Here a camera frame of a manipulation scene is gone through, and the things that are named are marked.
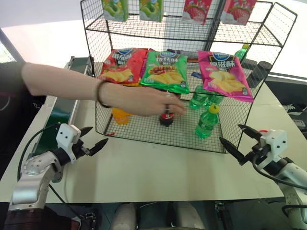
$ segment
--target green soda bottle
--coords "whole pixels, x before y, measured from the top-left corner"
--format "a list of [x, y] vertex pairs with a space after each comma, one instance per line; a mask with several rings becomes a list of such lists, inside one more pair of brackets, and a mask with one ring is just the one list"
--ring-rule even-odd
[[248, 51], [248, 47], [249, 47], [249, 44], [243, 44], [242, 48], [235, 53], [235, 56], [237, 56], [241, 62], [242, 62], [243, 56]]
[[203, 89], [203, 84], [196, 87], [192, 99], [190, 100], [189, 106], [192, 109], [199, 109], [210, 97], [206, 90]]
[[200, 121], [195, 129], [198, 137], [207, 138], [211, 135], [214, 126], [219, 122], [218, 112], [219, 106], [213, 104], [208, 111], [201, 114]]
[[219, 105], [222, 100], [224, 99], [224, 96], [219, 94], [218, 92], [210, 92], [212, 95], [208, 98], [208, 100], [205, 102], [205, 108], [208, 110], [211, 105]]

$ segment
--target metal mesh rack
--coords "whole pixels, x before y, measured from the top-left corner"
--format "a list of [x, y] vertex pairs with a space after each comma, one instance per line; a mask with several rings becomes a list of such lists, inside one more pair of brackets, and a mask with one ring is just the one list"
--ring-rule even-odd
[[[141, 21], [139, 19], [139, 0], [129, 0], [129, 18], [126, 22], [104, 19], [101, 0], [82, 0], [83, 24], [90, 55], [94, 58], [93, 75], [99, 76], [102, 63], [111, 49], [144, 47], [157, 51], [167, 49], [197, 51], [216, 50], [225, 44], [249, 44], [245, 58], [266, 61], [272, 65], [292, 30], [297, 15], [279, 3], [258, 1], [246, 26], [227, 25], [220, 22], [224, 0], [213, 0], [205, 25], [182, 23], [184, 0], [165, 0], [162, 22]], [[255, 68], [254, 64], [242, 63], [248, 79]], [[189, 94], [181, 95], [188, 106], [195, 88], [202, 80], [191, 76], [200, 72], [198, 63], [188, 63]], [[254, 98], [265, 79], [251, 88]], [[220, 104], [220, 123], [212, 135], [205, 140], [199, 139], [195, 127], [203, 110], [188, 110], [184, 116], [175, 118], [173, 124], [164, 127], [159, 124], [158, 116], [141, 117], [132, 115], [127, 125], [118, 125], [110, 109], [96, 104], [96, 131], [107, 136], [127, 138], [198, 150], [225, 153], [219, 142], [224, 137], [237, 147], [242, 132], [238, 124], [245, 124], [252, 103], [225, 97]]]

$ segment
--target green chip bag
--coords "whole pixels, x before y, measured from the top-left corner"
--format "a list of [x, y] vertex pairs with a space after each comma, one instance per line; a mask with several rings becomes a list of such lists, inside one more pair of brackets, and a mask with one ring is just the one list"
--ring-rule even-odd
[[189, 93], [187, 56], [149, 51], [141, 84], [176, 93]]

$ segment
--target human arm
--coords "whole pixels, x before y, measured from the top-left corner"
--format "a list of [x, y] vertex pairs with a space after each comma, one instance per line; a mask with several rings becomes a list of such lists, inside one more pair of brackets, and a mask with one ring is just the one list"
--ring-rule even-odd
[[[96, 100], [100, 80], [68, 69], [26, 63], [21, 76], [28, 91], [35, 96], [53, 95], [69, 99]], [[184, 104], [166, 92], [144, 87], [124, 87], [104, 83], [100, 99], [105, 104], [136, 115], [159, 115], [169, 104], [170, 112], [183, 114]]]

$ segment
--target tabletop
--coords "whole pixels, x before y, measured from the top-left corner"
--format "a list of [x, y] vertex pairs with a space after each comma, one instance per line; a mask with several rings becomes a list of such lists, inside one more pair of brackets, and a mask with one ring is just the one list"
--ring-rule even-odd
[[[47, 97], [16, 150], [0, 181], [0, 202], [10, 201], [22, 150], [29, 138], [46, 123], [54, 100], [54, 97]], [[75, 125], [95, 127], [93, 101], [81, 101]], [[285, 130], [288, 148], [283, 156], [307, 169], [307, 141], [266, 84], [256, 97], [247, 125], [257, 130]], [[89, 148], [103, 138], [92, 130], [83, 137], [84, 145]], [[62, 181], [53, 184], [66, 202], [235, 200], [283, 196], [273, 181], [255, 172], [249, 162], [240, 166], [230, 154], [108, 138], [106, 146], [93, 157], [84, 156], [73, 165], [65, 166]], [[255, 140], [243, 135], [239, 150], [247, 154], [254, 144]], [[60, 201], [50, 191], [47, 203]]]

